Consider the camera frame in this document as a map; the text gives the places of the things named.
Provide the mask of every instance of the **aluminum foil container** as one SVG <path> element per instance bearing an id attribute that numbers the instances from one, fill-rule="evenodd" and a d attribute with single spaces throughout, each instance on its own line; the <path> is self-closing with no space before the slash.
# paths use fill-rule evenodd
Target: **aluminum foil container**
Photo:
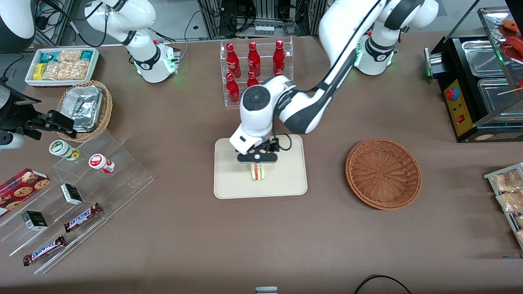
<path id="1" fill-rule="evenodd" d="M 65 93 L 60 113 L 74 120 L 77 132 L 92 132 L 100 113 L 104 92 L 100 87 L 71 88 Z"/>

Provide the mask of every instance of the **yellow snack package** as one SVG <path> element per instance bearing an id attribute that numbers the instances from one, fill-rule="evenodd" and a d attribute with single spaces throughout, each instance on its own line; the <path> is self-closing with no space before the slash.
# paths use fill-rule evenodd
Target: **yellow snack package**
<path id="1" fill-rule="evenodd" d="M 41 81 L 42 75 L 46 71 L 47 63 L 37 63 L 35 67 L 35 73 L 33 73 L 33 80 Z"/>

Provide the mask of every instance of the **yogurt cup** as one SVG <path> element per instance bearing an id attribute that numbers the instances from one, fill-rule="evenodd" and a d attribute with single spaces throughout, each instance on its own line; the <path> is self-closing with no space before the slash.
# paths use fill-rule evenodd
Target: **yogurt cup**
<path id="1" fill-rule="evenodd" d="M 49 153 L 69 161 L 77 160 L 78 157 L 80 157 L 80 151 L 75 147 L 71 147 L 63 140 L 53 141 L 51 145 L 49 145 Z"/>
<path id="2" fill-rule="evenodd" d="M 95 154 L 89 159 L 89 166 L 98 169 L 106 174 L 110 174 L 115 170 L 115 163 L 107 159 L 101 154 Z"/>

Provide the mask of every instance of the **clear acrylic shelf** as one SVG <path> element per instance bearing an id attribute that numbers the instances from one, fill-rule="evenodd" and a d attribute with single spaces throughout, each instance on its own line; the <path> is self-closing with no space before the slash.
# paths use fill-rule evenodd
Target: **clear acrylic shelf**
<path id="1" fill-rule="evenodd" d="M 25 255 L 64 235 L 66 246 L 57 248 L 51 254 L 38 259 L 28 266 L 35 274 L 43 274 L 69 254 L 83 240 L 104 225 L 120 208 L 150 184 L 154 178 L 136 161 L 123 146 L 123 141 L 106 130 L 78 147 L 80 158 L 74 162 L 60 160 L 47 172 L 52 184 L 34 196 L 32 201 L 17 207 L 0 226 L 2 247 L 8 249 L 10 256 L 20 260 Z M 101 153 L 116 165 L 115 171 L 105 174 L 89 167 L 91 155 Z M 72 205 L 65 201 L 60 186 L 63 183 L 75 185 L 84 201 Z M 102 211 L 85 223 L 66 233 L 64 224 L 68 223 L 94 203 L 98 202 Z M 22 220 L 21 213 L 26 210 L 42 212 L 48 228 L 44 231 L 30 231 Z"/>
<path id="2" fill-rule="evenodd" d="M 277 40 L 283 41 L 283 50 L 285 51 L 285 70 L 283 75 L 289 78 L 291 81 L 294 78 L 294 48 L 292 43 L 292 37 L 260 38 L 255 39 L 256 47 L 258 49 L 258 52 L 260 53 L 260 61 L 262 66 L 261 75 L 257 78 L 260 83 L 274 76 L 272 72 L 272 55 L 274 54 L 274 50 L 276 49 Z M 238 58 L 240 59 L 240 69 L 242 70 L 242 76 L 236 79 L 236 82 L 238 83 L 238 87 L 240 88 L 241 97 L 243 92 L 247 89 L 247 73 L 249 72 L 247 56 L 249 55 L 248 44 L 250 41 L 252 40 L 232 39 L 227 41 L 221 41 L 220 43 L 220 64 L 222 70 L 223 97 L 225 101 L 225 106 L 238 106 L 238 104 L 233 104 L 231 102 L 227 94 L 227 88 L 225 87 L 225 84 L 227 83 L 225 75 L 227 75 L 227 73 L 229 72 L 229 68 L 227 67 L 227 50 L 225 49 L 225 45 L 227 45 L 228 43 L 232 43 L 234 45 L 234 51 L 236 52 L 236 54 L 238 54 Z"/>

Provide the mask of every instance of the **yellow control panel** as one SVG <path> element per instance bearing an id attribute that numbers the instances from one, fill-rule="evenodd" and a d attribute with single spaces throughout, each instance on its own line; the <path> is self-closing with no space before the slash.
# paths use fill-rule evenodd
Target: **yellow control panel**
<path id="1" fill-rule="evenodd" d="M 456 134 L 461 136 L 472 129 L 473 124 L 469 110 L 465 104 L 465 99 L 463 99 L 463 95 L 461 94 L 458 80 L 452 82 L 443 94 L 445 95 L 445 101 L 447 102 Z"/>

